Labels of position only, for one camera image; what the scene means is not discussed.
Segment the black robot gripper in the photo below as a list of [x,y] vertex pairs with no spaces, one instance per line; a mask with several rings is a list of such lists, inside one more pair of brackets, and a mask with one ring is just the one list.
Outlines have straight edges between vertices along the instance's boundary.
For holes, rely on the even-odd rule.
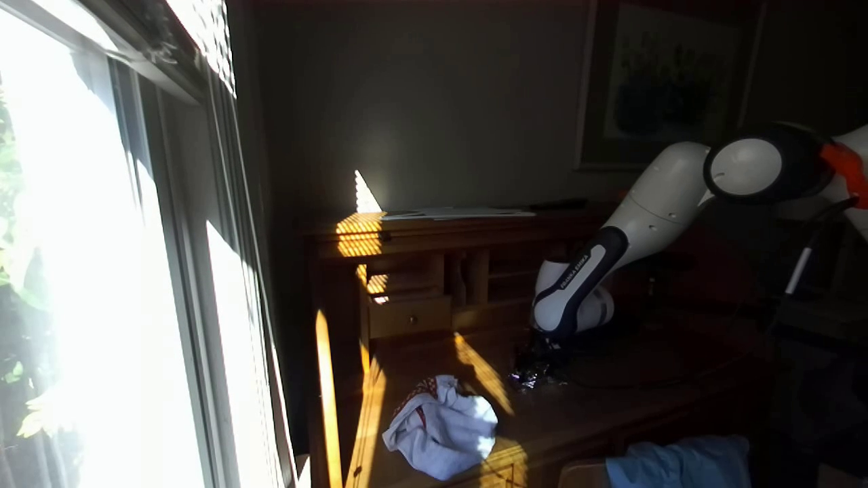
[[568,346],[549,336],[535,334],[520,356],[520,369],[550,367],[550,374],[568,360]]

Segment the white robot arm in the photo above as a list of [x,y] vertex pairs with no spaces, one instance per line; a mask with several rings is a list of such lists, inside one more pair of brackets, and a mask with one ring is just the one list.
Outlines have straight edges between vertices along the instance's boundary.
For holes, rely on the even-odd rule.
[[771,205],[821,196],[821,219],[844,214],[868,238],[868,127],[821,136],[778,121],[713,146],[679,142],[637,177],[616,211],[570,260],[543,260],[532,295],[532,346],[513,379],[536,387],[565,342],[614,319],[604,280],[671,246],[713,201]]

